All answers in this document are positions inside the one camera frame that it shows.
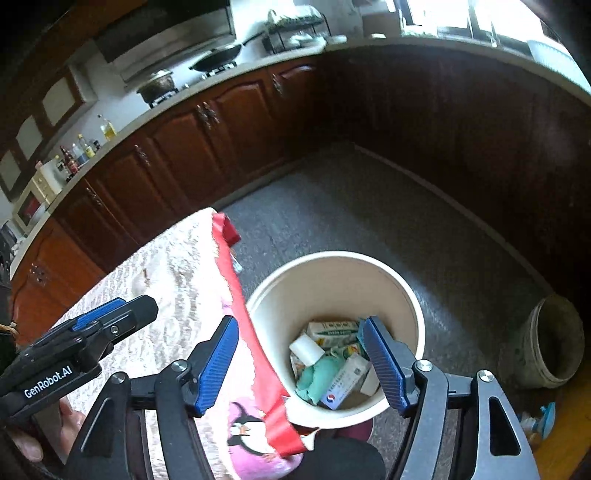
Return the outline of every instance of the cabinet handle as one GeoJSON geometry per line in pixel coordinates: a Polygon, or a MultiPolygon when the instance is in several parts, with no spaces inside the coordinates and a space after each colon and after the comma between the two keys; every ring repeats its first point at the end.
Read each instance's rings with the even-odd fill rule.
{"type": "Polygon", "coordinates": [[[86,191],[88,192],[88,195],[90,195],[90,198],[92,199],[92,201],[95,202],[99,207],[105,206],[103,204],[102,200],[99,198],[99,196],[96,194],[96,192],[93,189],[91,189],[90,187],[86,187],[86,191]]]}
{"type": "Polygon", "coordinates": [[[150,160],[148,159],[148,156],[146,155],[144,150],[142,150],[142,147],[140,147],[139,145],[135,145],[134,148],[135,148],[135,152],[138,154],[138,157],[141,159],[141,161],[144,162],[146,167],[149,167],[150,160]]]}
{"type": "Polygon", "coordinates": [[[212,128],[211,123],[209,123],[209,117],[206,113],[205,110],[203,110],[203,108],[201,108],[201,105],[197,105],[197,114],[199,115],[199,118],[201,119],[201,121],[205,124],[205,126],[209,129],[212,128]]]}
{"type": "Polygon", "coordinates": [[[207,116],[209,118],[211,118],[217,124],[220,122],[220,119],[217,117],[216,111],[213,108],[211,108],[207,102],[203,102],[203,108],[205,108],[205,111],[207,112],[207,116]]]}
{"type": "Polygon", "coordinates": [[[32,263],[31,268],[29,268],[29,275],[42,287],[47,284],[47,274],[39,265],[32,263]]]}
{"type": "Polygon", "coordinates": [[[281,84],[279,77],[274,73],[273,74],[273,87],[279,93],[279,96],[285,96],[285,92],[283,91],[283,85],[281,84]]]}

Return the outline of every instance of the wooden cabinet door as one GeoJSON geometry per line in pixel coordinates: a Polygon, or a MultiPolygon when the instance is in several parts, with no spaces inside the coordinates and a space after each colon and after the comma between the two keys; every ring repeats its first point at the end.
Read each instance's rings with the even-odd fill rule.
{"type": "Polygon", "coordinates": [[[140,245],[181,218],[153,179],[152,175],[159,176],[155,161],[132,136],[109,152],[86,177],[106,208],[140,245]]]}
{"type": "Polygon", "coordinates": [[[284,160],[280,118],[274,111],[265,70],[246,73],[207,91],[212,134],[220,158],[241,174],[242,183],[284,160]]]}
{"type": "Polygon", "coordinates": [[[66,233],[105,273],[138,249],[86,180],[81,180],[55,214],[66,233]]]}
{"type": "Polygon", "coordinates": [[[17,324],[19,345],[27,345],[49,330],[67,312],[63,305],[25,272],[12,286],[12,321],[17,324]]]}
{"type": "Polygon", "coordinates": [[[281,136],[290,156],[316,149],[325,135],[326,92],[316,59],[297,59],[268,68],[275,104],[281,118],[281,136]]]}
{"type": "Polygon", "coordinates": [[[196,101],[171,108],[141,131],[150,162],[154,159],[163,167],[162,178],[173,186],[166,190],[166,198],[185,215],[232,191],[196,101]]]}
{"type": "Polygon", "coordinates": [[[12,321],[19,343],[41,336],[104,273],[50,218],[27,249],[12,281],[12,321]]]}

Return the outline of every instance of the red ribbon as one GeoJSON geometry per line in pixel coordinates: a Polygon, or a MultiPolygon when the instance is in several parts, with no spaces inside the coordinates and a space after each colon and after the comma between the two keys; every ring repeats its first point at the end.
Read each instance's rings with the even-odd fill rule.
{"type": "Polygon", "coordinates": [[[307,449],[302,443],[300,435],[287,420],[284,397],[290,395],[271,367],[256,337],[254,326],[246,310],[246,302],[242,296],[242,287],[232,266],[230,247],[240,240],[240,235],[223,213],[213,215],[213,239],[217,243],[219,252],[216,260],[217,268],[230,287],[233,298],[232,311],[238,321],[240,336],[246,342],[254,360],[253,393],[258,408],[265,412],[263,420],[267,431],[267,442],[282,457],[303,453],[307,449]]]}

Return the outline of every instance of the trash can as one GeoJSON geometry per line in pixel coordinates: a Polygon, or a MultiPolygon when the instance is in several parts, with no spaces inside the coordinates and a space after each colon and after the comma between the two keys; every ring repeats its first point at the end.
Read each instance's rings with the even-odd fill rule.
{"type": "Polygon", "coordinates": [[[392,268],[366,255],[329,251],[291,261],[258,286],[246,308],[263,351],[290,393],[285,408],[297,425],[338,429],[388,408],[381,388],[371,397],[361,395],[356,406],[335,411],[296,395],[289,344],[309,321],[378,315],[394,339],[406,343],[417,359],[423,357],[425,323],[415,294],[392,268]]]}

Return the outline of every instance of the penguin print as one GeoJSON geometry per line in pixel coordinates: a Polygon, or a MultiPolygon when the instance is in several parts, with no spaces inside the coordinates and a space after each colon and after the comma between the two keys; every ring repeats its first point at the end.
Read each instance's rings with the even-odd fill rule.
{"type": "Polygon", "coordinates": [[[277,452],[267,443],[265,422],[246,413],[241,404],[234,401],[232,403],[240,413],[230,426],[228,446],[241,446],[248,453],[262,456],[268,462],[276,458],[277,452]]]}

